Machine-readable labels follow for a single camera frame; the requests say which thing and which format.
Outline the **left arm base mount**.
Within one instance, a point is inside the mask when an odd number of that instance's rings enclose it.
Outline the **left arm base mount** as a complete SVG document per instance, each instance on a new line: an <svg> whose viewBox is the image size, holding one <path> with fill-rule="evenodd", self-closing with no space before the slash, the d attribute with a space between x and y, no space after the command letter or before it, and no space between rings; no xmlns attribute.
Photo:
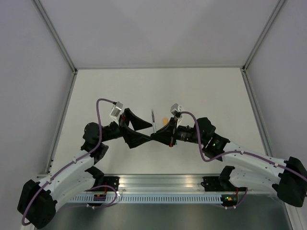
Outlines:
<svg viewBox="0 0 307 230"><path fill-rule="evenodd" d="M98 168L92 166L86 170L86 172L90 173L90 175L94 178L94 185L91 191L100 191L100 192L112 192L113 190L108 187L99 187L100 185L108 185L113 187L116 191L118 190L119 186L119 179L118 176L105 176L105 174Z"/></svg>

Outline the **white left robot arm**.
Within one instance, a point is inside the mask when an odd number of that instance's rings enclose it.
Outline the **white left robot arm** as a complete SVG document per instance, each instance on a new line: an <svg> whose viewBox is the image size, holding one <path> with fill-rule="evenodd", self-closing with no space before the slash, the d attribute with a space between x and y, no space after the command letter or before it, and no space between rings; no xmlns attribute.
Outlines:
<svg viewBox="0 0 307 230"><path fill-rule="evenodd" d="M40 181L27 181L22 188L17 210L22 214L22 224L44 228L57 211L77 194L104 186L104 173L95 167L105 155L105 141L124 138L129 148L150 141L150 137L139 130L152 124L137 117L130 109L118 113L117 121L108 126L91 122L84 128L84 144L73 159Z"/></svg>

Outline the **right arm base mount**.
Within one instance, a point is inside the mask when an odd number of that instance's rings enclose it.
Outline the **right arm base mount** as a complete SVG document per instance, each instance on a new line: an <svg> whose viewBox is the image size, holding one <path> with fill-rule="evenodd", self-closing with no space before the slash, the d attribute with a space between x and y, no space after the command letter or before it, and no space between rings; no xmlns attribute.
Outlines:
<svg viewBox="0 0 307 230"><path fill-rule="evenodd" d="M229 180L225 178L221 179L219 176L204 176L201 186L204 187L205 192L235 193L237 191L245 192L247 190L246 187L235 187Z"/></svg>

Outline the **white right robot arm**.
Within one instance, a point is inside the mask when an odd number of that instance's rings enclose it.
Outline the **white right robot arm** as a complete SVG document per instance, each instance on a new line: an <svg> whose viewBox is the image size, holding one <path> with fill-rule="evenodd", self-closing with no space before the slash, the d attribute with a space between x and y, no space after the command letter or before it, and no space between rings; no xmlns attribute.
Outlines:
<svg viewBox="0 0 307 230"><path fill-rule="evenodd" d="M193 127L179 126L174 118L151 134L157 142L174 146L177 141L198 144L205 162L218 160L225 167L218 177L224 190L248 188L277 195L283 202L302 207L307 196L307 170L295 158L264 156L241 147L215 132L208 118L197 120Z"/></svg>

